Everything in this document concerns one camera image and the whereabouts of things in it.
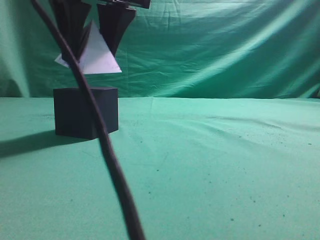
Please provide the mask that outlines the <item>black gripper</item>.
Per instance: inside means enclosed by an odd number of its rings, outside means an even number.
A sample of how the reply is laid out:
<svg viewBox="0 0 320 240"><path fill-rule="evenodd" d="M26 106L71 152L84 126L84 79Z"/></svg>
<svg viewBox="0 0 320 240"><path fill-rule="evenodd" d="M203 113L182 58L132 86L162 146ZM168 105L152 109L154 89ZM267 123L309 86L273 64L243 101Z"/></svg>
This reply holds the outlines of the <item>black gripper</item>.
<svg viewBox="0 0 320 240"><path fill-rule="evenodd" d="M49 3L60 33L79 61L89 38L85 22L91 4L97 6L99 32L115 57L125 31L136 17L136 10L130 6L149 9L151 0L51 0Z"/></svg>

